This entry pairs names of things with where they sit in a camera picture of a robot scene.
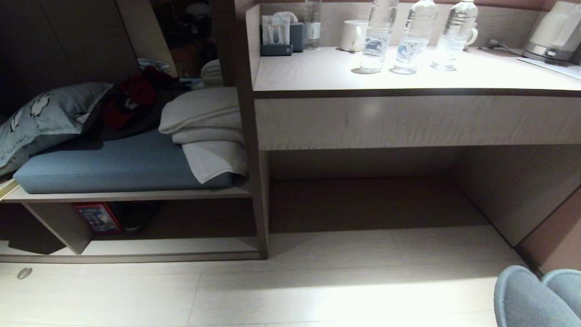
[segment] white cup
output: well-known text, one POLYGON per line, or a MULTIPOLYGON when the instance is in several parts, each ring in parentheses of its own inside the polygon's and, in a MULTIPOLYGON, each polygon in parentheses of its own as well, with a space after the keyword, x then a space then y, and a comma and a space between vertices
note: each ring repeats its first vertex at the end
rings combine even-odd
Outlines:
POLYGON ((464 50, 468 49, 468 46, 476 42, 478 37, 478 30, 476 29, 476 23, 472 26, 472 29, 468 32, 468 41, 464 44, 464 50))
POLYGON ((343 23, 341 49, 350 52, 363 51, 367 26, 366 20, 346 20, 343 23))

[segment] desk drawer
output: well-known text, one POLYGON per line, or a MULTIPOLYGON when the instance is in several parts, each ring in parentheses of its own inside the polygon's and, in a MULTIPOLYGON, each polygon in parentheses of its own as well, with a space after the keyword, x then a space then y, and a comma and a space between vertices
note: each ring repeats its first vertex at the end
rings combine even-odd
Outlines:
POLYGON ((261 150, 581 144, 581 98, 257 99, 261 150))

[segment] pillow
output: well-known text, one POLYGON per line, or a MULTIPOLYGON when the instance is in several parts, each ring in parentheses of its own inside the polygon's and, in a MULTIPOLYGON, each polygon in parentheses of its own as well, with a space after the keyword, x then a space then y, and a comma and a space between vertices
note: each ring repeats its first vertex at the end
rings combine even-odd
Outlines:
POLYGON ((40 94, 0 126, 0 176, 19 169, 30 155, 84 130, 95 105, 112 84, 84 83, 40 94))

